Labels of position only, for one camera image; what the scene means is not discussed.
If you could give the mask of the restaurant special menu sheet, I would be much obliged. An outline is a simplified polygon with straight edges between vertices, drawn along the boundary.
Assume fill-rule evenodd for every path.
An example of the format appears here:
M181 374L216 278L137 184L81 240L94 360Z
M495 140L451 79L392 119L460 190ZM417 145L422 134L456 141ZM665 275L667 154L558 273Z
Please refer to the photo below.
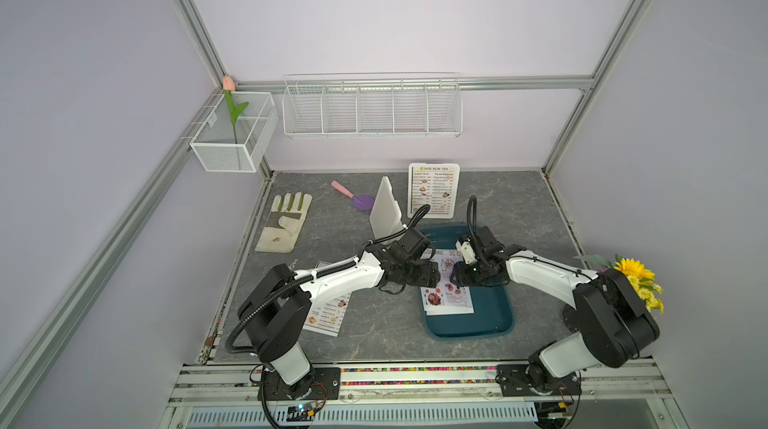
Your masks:
M435 288L420 289L425 314L431 316L473 314L474 307L469 289L459 287L450 281L454 264L463 261L461 253L457 250L437 249L432 261L438 266L439 280Z

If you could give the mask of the Dim Sum Inn menu sheet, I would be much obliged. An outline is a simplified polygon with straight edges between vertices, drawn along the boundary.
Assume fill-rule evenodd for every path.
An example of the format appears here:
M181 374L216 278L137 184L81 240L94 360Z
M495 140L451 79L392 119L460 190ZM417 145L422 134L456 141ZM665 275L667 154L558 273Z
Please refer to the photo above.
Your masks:
M351 293L328 299L323 304L314 304L303 325L306 331L337 337L339 335Z

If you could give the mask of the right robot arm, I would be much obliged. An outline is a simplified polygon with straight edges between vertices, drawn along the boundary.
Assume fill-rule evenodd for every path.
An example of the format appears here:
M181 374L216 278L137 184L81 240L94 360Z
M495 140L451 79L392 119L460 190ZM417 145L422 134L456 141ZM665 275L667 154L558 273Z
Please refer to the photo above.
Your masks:
M580 269L504 245L477 224L477 197L467 204L468 236L457 243L463 260L451 281L463 287L513 282L553 296L575 312L576 331L532 354L523 369L500 369L497 383L549 395L598 365L620 368L660 337L660 328L629 277L614 268Z

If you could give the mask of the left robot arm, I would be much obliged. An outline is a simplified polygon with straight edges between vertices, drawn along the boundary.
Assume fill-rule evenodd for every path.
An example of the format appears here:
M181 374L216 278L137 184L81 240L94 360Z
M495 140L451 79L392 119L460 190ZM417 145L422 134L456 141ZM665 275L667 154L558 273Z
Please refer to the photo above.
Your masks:
M434 288L440 274L430 239L417 224L431 206L420 206L400 231L368 241L353 257L311 270L279 264L267 271L241 305L238 322L224 342L230 354L255 353L277 374L287 397L311 393L315 371L299 343L310 310L358 290L396 295L408 287Z

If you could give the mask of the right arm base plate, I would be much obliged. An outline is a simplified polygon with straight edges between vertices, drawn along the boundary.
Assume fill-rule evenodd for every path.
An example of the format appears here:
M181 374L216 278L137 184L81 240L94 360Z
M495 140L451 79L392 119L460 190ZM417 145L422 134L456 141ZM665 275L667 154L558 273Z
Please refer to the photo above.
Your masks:
M536 363L500 364L496 368L495 382L505 397L582 394L580 379L575 373L555 377Z

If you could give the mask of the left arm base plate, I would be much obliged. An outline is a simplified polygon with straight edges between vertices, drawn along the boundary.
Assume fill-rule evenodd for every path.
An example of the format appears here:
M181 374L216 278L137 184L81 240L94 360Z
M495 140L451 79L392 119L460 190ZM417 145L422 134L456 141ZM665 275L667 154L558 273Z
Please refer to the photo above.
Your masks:
M341 389L341 368L313 366L309 373L287 384L277 371L263 373L260 395L267 401L337 400Z

